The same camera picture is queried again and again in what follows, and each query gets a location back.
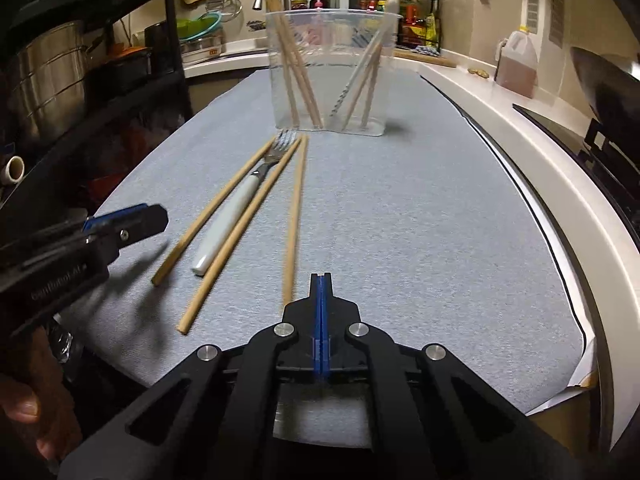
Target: metal screw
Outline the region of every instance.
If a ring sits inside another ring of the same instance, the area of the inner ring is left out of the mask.
[[[369,333],[369,327],[364,323],[353,323],[349,325],[349,333],[356,337],[362,337]]]
[[[204,345],[198,348],[196,355],[201,361],[211,361],[218,355],[218,349],[213,345]]]
[[[293,334],[294,330],[295,328],[293,328],[293,325],[291,323],[278,323],[273,327],[275,335],[278,335],[280,337],[291,335]]]
[[[424,349],[424,353],[432,361],[439,361],[447,355],[447,351],[440,345],[429,345]]]

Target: table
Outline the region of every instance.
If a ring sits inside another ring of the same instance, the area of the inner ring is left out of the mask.
[[[382,137],[311,134],[295,297],[312,272],[397,343],[441,342],[523,412],[564,389],[583,351],[562,279],[527,203],[485,140],[417,74],[396,71]],[[162,235],[122,251],[111,278],[63,323],[99,356],[152,384],[199,345],[244,344],[280,319],[294,164],[228,261],[190,334],[175,325],[199,280],[199,234],[165,283],[150,278],[204,205],[274,134],[269,76],[215,99],[149,155],[100,213],[161,203]],[[366,446],[364,392],[281,389],[275,434]]]

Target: paper roll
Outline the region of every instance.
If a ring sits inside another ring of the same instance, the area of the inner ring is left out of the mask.
[[[24,161],[20,156],[14,155],[0,171],[0,183],[3,186],[18,184],[24,177]]]

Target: gas stove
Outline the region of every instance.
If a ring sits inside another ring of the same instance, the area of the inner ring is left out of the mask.
[[[519,105],[513,108],[539,127],[589,175],[616,210],[640,251],[640,171],[591,120],[585,137]]]

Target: plastic jug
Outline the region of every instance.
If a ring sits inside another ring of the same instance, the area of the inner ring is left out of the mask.
[[[533,87],[538,72],[538,56],[527,28],[520,27],[520,30],[512,32],[506,43],[501,41],[498,44],[498,54],[498,69],[495,74],[498,85],[524,97],[533,97]]]

